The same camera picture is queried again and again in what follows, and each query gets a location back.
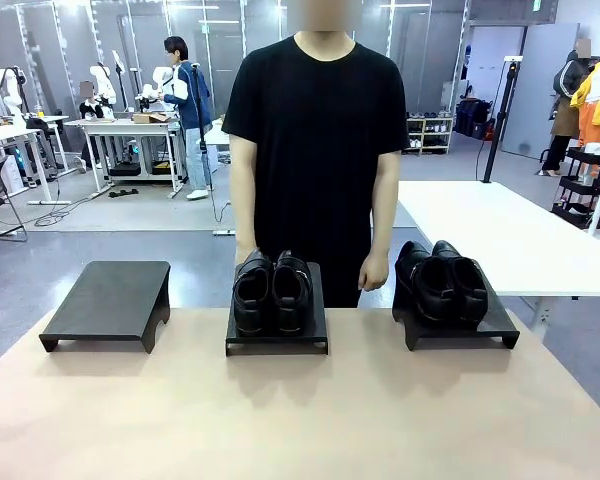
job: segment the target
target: black t-shirt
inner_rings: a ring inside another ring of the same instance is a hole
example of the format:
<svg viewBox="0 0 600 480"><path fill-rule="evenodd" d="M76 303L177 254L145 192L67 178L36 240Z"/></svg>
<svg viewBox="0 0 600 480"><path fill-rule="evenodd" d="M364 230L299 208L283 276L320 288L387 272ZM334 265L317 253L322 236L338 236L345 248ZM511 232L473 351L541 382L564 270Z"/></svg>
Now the black t-shirt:
<svg viewBox="0 0 600 480"><path fill-rule="evenodd" d="M371 247L378 155L405 146L405 119L398 68L360 44L333 62L293 37L247 56L222 129L258 145L260 249L359 267Z"/></svg>
<svg viewBox="0 0 600 480"><path fill-rule="evenodd" d="M80 104L80 115L82 116L83 120L87 117L87 115L89 115L90 118L104 118L104 112L102 111L102 107L100 105L96 104L94 107L86 102L82 102Z"/></svg>

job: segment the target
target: white robot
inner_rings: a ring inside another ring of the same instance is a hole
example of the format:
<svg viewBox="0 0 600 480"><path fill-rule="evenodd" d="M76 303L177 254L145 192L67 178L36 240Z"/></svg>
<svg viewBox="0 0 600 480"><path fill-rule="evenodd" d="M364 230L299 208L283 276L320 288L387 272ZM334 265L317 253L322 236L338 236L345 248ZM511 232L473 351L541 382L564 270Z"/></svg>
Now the white robot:
<svg viewBox="0 0 600 480"><path fill-rule="evenodd" d="M24 85L26 77L19 67L0 68L0 89L6 85L7 95L2 97L2 103L8 110L8 114L13 117L14 125L25 125L24 117L20 106L22 97L18 85Z"/></svg>
<svg viewBox="0 0 600 480"><path fill-rule="evenodd" d="M153 81L157 87L149 83L145 83L142 88L142 93L136 97L136 100L140 103L140 110L173 110L173 105L160 102L159 106L155 106L158 101L158 96L164 91L164 86L171 82L173 79L173 69L170 67L156 67L153 71Z"/></svg>
<svg viewBox="0 0 600 480"><path fill-rule="evenodd" d="M96 94L95 99L102 107L102 113L104 118L113 119L113 105L116 104L117 97L116 91L113 88L111 80L109 80L109 74L111 70L109 67L105 67L101 63L94 65L89 69L91 75L96 77Z"/></svg>

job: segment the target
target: beige tabletop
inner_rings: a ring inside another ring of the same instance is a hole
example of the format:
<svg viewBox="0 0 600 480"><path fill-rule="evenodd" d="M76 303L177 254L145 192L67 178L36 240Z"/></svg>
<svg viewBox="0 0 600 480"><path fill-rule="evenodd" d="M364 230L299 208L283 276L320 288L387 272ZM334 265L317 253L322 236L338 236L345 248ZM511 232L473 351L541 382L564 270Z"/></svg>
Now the beige tabletop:
<svg viewBox="0 0 600 480"><path fill-rule="evenodd" d="M516 320L515 350L416 350L328 312L327 356L225 358L226 309L151 355L37 334L0 359L0 480L600 479L600 409Z"/></svg>

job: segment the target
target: man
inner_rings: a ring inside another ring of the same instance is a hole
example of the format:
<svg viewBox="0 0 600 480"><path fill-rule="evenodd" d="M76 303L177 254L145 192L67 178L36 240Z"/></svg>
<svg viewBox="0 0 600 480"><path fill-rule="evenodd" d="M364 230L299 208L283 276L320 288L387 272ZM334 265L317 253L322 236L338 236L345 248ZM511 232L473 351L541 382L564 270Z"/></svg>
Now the man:
<svg viewBox="0 0 600 480"><path fill-rule="evenodd" d="M187 195L189 200L200 200L209 196L211 189L211 172L209 163L205 161L200 153L198 140L200 140L200 121L196 97L194 95L197 73L198 92L201 99L202 122L206 128L211 123L211 116L206 105L206 99L210 93L204 81L202 72L193 68L189 60L189 49L180 37L169 37L164 41L164 49L167 51L169 63L175 67L173 74L173 94L160 95L160 100L173 103L178 106L180 112L180 123L185 130L185 142L187 146L187 170L189 182L193 192Z"/></svg>
<svg viewBox="0 0 600 480"><path fill-rule="evenodd" d="M243 61L224 121L236 262L290 249L320 264L327 307L351 308L389 273L404 89L390 59L345 33L358 2L302 1L289 15L302 10L303 30Z"/></svg>

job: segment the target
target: pair of shoes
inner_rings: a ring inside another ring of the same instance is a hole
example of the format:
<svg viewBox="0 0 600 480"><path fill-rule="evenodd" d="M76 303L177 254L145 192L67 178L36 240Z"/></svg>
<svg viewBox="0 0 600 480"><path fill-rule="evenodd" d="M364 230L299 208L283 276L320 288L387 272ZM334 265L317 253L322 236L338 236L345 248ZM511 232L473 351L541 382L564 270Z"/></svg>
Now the pair of shoes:
<svg viewBox="0 0 600 480"><path fill-rule="evenodd" d="M187 195L187 200L201 200L209 196L209 191L205 188L204 190L194 190Z"/></svg>
<svg viewBox="0 0 600 480"><path fill-rule="evenodd" d="M254 250L238 268L233 284L233 315L238 330L246 336L263 331L299 335L309 315L312 295L311 273L305 262L287 250L274 266L260 250Z"/></svg>
<svg viewBox="0 0 600 480"><path fill-rule="evenodd" d="M476 326L487 314L482 273L448 242L436 243L432 255L421 244L407 242L395 269L394 312L415 307L431 322L465 327Z"/></svg>

